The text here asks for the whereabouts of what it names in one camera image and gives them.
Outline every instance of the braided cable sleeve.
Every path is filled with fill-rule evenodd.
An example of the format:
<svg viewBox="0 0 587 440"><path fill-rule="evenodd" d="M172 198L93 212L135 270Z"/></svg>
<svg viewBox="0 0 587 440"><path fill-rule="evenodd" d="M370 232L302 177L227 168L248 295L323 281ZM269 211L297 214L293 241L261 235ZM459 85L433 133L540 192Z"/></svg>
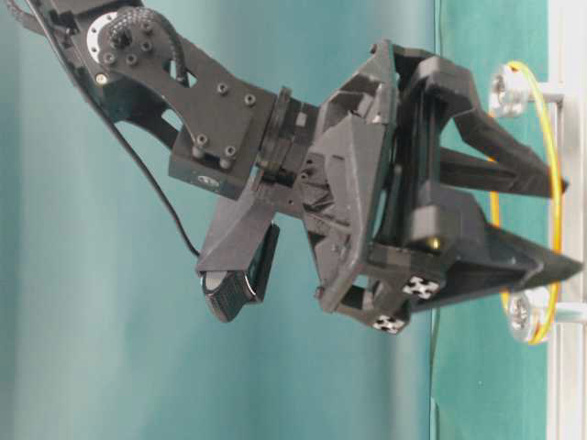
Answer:
<svg viewBox="0 0 587 440"><path fill-rule="evenodd" d="M6 8L12 14L12 17L22 25L23 28L32 30L40 35L43 35L43 29L39 22L32 14L23 11L15 0L5 0Z"/></svg>
<svg viewBox="0 0 587 440"><path fill-rule="evenodd" d="M115 48L124 47L127 32L130 26L157 23L165 32L172 50L172 60L175 62L177 81L186 85L188 72L185 66L180 36L172 23L164 15L147 7L133 7L120 13L108 29L108 43Z"/></svg>

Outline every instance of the teal curtain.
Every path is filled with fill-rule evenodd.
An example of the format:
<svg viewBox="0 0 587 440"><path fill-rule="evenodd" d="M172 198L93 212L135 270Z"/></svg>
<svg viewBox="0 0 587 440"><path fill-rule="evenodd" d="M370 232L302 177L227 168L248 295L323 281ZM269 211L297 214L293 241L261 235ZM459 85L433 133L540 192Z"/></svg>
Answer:
<svg viewBox="0 0 587 440"><path fill-rule="evenodd" d="M437 0L437 49L471 69L487 108L490 79L509 60L524 61L539 81L548 79L548 2ZM500 123L544 159L532 106L521 118ZM454 126L443 144L472 153ZM487 194L476 195L489 214ZM501 208L504 228L548 244L544 200L505 195ZM514 341L499 298L441 309L436 328L432 397L437 438L546 438L546 347Z"/></svg>
<svg viewBox="0 0 587 440"><path fill-rule="evenodd" d="M315 104L376 40L433 48L431 0L147 4L237 76ZM266 303L215 321L172 222L46 42L0 25L0 438L428 438L427 315L390 338L323 314L302 225L280 217ZM215 197L123 129L202 243Z"/></svg>

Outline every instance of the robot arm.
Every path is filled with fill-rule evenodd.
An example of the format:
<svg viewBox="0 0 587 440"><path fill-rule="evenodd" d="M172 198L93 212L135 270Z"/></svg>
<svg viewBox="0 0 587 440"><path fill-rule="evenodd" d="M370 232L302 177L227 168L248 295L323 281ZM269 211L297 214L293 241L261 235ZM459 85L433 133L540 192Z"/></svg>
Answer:
<svg viewBox="0 0 587 440"><path fill-rule="evenodd" d="M449 60L382 41L313 105L235 78L140 1L37 3L75 82L107 118L149 131L171 152L171 177L221 196L196 268L221 321L263 300L277 213L304 222L321 307L393 334L411 313L581 270L495 229L458 189L548 197L549 178ZM168 110L179 131L163 119ZM495 162L442 148L450 119Z"/></svg>

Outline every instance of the bolt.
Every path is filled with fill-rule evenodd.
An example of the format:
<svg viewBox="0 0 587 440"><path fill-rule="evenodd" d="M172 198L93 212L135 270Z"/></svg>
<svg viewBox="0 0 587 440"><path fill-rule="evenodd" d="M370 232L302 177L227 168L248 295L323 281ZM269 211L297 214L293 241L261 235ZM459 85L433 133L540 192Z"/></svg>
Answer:
<svg viewBox="0 0 587 440"><path fill-rule="evenodd" d="M106 75L104 75L103 73L98 73L97 75L95 75L95 81L99 85L106 85L106 84L108 84L108 77Z"/></svg>
<svg viewBox="0 0 587 440"><path fill-rule="evenodd" d="M135 55L134 53L129 53L127 55L127 64L130 67L134 67L134 66L137 65L137 63L138 63L138 57L137 57L137 55Z"/></svg>
<svg viewBox="0 0 587 440"><path fill-rule="evenodd" d="M221 159L220 160L220 168L223 170L230 170L232 167L232 160L229 159Z"/></svg>
<svg viewBox="0 0 587 440"><path fill-rule="evenodd" d="M229 145L224 149L224 154L227 158L234 158L237 154L237 149L234 148L232 145Z"/></svg>
<svg viewBox="0 0 587 440"><path fill-rule="evenodd" d="M224 96L225 94L228 93L229 87L228 85L226 85L225 83L221 82L218 84L216 91L218 92L218 94Z"/></svg>
<svg viewBox="0 0 587 440"><path fill-rule="evenodd" d="M140 45L140 49L143 52L151 52L153 50L153 43L151 43L150 41L143 41L142 44Z"/></svg>
<svg viewBox="0 0 587 440"><path fill-rule="evenodd" d="M143 21L140 24L140 30L145 34L150 34L153 31L153 24L150 21Z"/></svg>
<svg viewBox="0 0 587 440"><path fill-rule="evenodd" d="M195 139L195 143L200 149L203 149L208 143L208 136L198 135L198 137Z"/></svg>
<svg viewBox="0 0 587 440"><path fill-rule="evenodd" d="M112 66L116 62L116 55L112 52L107 52L103 57L106 66Z"/></svg>
<svg viewBox="0 0 587 440"><path fill-rule="evenodd" d="M257 103L257 98L255 97L255 95L248 93L247 95L245 95L245 104L247 105L247 107L252 107Z"/></svg>
<svg viewBox="0 0 587 440"><path fill-rule="evenodd" d="M205 153L201 148L192 147L192 156L194 156L195 159L202 159L205 156Z"/></svg>

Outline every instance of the green backdrop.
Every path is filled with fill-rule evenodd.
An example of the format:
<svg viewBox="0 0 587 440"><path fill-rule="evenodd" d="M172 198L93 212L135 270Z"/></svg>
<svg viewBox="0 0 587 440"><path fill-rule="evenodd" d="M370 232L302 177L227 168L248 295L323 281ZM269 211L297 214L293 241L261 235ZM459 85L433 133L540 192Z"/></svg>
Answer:
<svg viewBox="0 0 587 440"><path fill-rule="evenodd" d="M148 1L243 79L323 101L383 37L433 48L433 2ZM390 338L313 299L300 224L267 301L231 325L142 176L42 38L0 14L2 440L427 438L429 317ZM166 177L201 243L214 197Z"/></svg>
<svg viewBox="0 0 587 440"><path fill-rule="evenodd" d="M468 66L487 108L492 74L509 60L527 63L548 79L547 0L437 0L437 49ZM529 107L501 121L520 141L544 156L542 136ZM454 127L445 147L471 152ZM478 194L488 207L488 196ZM502 197L503 226L547 244L542 200ZM441 440L541 439L546 437L546 347L516 343L497 297L445 308L437 314L432 396Z"/></svg>

